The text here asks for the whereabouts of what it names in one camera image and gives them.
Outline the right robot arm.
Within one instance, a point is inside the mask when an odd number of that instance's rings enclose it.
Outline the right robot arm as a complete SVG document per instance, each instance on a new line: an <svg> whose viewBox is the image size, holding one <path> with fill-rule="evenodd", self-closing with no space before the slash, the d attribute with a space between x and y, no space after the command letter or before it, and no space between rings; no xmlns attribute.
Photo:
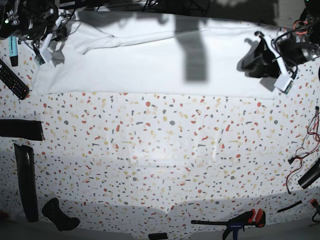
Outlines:
<svg viewBox="0 0 320 240"><path fill-rule="evenodd" d="M19 41L29 41L36 54L49 37L57 38L66 30L72 18L70 13L59 11L53 0L2 0L0 2L0 38L15 36Z"/></svg>

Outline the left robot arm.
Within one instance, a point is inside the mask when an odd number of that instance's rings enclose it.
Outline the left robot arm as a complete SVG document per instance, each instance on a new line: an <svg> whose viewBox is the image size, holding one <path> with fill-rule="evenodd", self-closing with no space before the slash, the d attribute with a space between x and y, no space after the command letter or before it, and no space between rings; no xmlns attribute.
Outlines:
<svg viewBox="0 0 320 240"><path fill-rule="evenodd" d="M298 66L320 56L320 2L305 0L305 9L293 29L273 38L256 31L256 49L241 63L241 69L254 78L296 78Z"/></svg>

